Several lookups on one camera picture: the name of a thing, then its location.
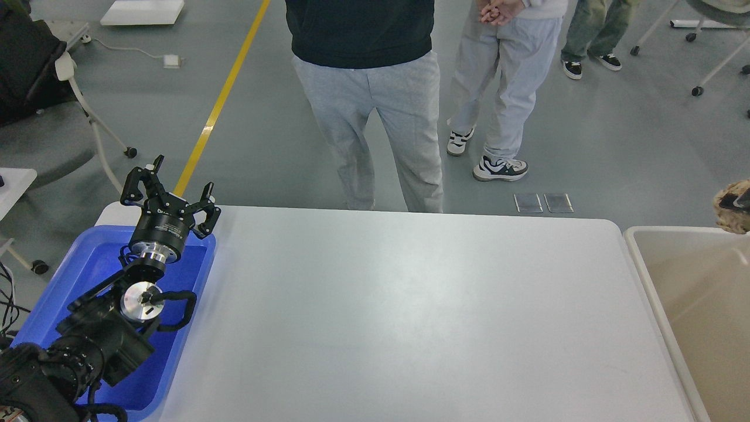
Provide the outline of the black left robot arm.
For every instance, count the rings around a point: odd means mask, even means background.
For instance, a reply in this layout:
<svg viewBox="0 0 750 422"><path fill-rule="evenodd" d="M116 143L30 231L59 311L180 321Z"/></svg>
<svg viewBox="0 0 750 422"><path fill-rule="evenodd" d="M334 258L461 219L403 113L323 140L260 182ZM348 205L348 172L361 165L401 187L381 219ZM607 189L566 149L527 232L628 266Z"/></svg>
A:
<svg viewBox="0 0 750 422"><path fill-rule="evenodd" d="M121 269L68 304L48 347L24 342L2 352L3 421L97 421L110 415L127 421L115 403L99 403L103 384L115 386L155 352L155 333L175 333L195 314L195 290L163 290L158 281L179 261L190 233L209 237L221 208L214 184L189 203L167 192L158 178L164 157L136 166L120 201L141 210L129 243L120 251Z"/></svg>

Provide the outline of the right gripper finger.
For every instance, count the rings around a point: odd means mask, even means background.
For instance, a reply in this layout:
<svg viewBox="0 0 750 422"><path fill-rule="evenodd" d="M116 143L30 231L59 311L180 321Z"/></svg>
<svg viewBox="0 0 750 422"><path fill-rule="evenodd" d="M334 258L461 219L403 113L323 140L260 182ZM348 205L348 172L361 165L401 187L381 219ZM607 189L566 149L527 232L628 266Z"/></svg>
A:
<svg viewBox="0 0 750 422"><path fill-rule="evenodd" d="M749 190L740 193L727 191L720 197L720 209L729 209L735 213L749 213Z"/></svg>

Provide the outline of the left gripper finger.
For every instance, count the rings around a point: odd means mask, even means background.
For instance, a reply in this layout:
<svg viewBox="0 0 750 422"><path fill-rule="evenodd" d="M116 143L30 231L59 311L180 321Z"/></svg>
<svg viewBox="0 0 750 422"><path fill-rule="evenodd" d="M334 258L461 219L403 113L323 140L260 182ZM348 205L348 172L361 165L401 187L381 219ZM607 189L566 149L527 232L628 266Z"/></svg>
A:
<svg viewBox="0 0 750 422"><path fill-rule="evenodd" d="M121 192L120 204L144 207L145 201L152 198L158 198L162 205L166 203L167 192L158 178L164 158L163 155L158 155L152 165L145 168L135 166L129 172Z"/></svg>
<svg viewBox="0 0 750 422"><path fill-rule="evenodd" d="M208 182L199 200L186 206L186 214L190 216L186 222L191 222L190 229L198 239L206 238L213 233L221 214L221 208L216 205L212 197L213 189L214 182ZM204 213L204 221L196 224L195 216L198 213Z"/></svg>

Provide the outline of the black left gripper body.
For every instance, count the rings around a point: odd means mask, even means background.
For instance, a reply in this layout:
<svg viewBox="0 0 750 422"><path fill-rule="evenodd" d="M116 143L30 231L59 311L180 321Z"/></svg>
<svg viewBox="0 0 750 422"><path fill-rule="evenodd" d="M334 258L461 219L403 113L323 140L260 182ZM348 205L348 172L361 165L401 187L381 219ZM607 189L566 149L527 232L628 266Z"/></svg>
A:
<svg viewBox="0 0 750 422"><path fill-rule="evenodd" d="M160 204L157 199L144 201L128 246L137 256L157 254L162 256L162 262L169 264L182 257L190 225L185 222L187 201L169 199L166 202L167 205Z"/></svg>

